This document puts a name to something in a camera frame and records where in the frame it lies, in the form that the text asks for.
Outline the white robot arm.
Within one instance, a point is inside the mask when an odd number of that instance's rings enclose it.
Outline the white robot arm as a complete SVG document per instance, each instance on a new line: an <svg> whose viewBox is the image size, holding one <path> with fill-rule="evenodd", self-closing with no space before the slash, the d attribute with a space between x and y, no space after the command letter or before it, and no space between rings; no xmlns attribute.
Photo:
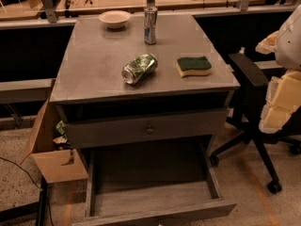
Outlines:
<svg viewBox="0 0 301 226"><path fill-rule="evenodd" d="M268 84L259 128L263 133L280 131L301 106L301 6L265 41L273 42L276 63L286 69Z"/></svg>

